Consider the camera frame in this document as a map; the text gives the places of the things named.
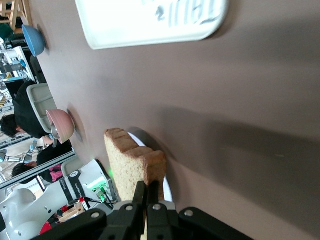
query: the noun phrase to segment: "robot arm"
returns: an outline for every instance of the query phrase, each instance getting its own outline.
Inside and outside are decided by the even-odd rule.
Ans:
[[[103,168],[92,160],[68,177],[49,185],[38,199],[30,190],[18,189],[0,203],[6,233],[11,240],[32,239],[60,208],[84,197],[104,202],[109,198],[110,187]]]
[[[91,209],[33,240],[139,240],[146,219],[148,240],[252,240],[198,208],[177,213],[173,202],[159,201],[158,187],[138,182],[133,200],[117,203],[110,215]]]

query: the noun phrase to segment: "white chair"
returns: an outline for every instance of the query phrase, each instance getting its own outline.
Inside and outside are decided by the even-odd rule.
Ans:
[[[74,171],[82,168],[84,166],[84,163],[78,158],[77,156],[71,158],[68,161],[65,161],[61,165],[61,171],[63,173],[64,177],[69,176]]]
[[[50,134],[51,124],[49,122],[46,110],[57,109],[56,103],[50,92],[47,83],[40,83],[28,86],[26,89],[30,103],[38,118],[43,130]]]

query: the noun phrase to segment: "slice of bread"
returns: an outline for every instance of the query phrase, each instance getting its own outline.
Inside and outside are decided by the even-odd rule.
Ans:
[[[144,181],[147,186],[158,181],[159,200],[164,200],[167,160],[162,151],[139,146],[120,128],[106,130],[104,141],[120,201],[132,201],[139,181]]]

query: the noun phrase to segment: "brown table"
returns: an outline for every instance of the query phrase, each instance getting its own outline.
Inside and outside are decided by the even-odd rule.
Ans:
[[[232,1],[207,40],[104,50],[89,48],[74,1],[30,8],[84,162],[108,169],[104,130],[123,128],[166,153],[178,210],[260,240],[320,237],[319,1]]]

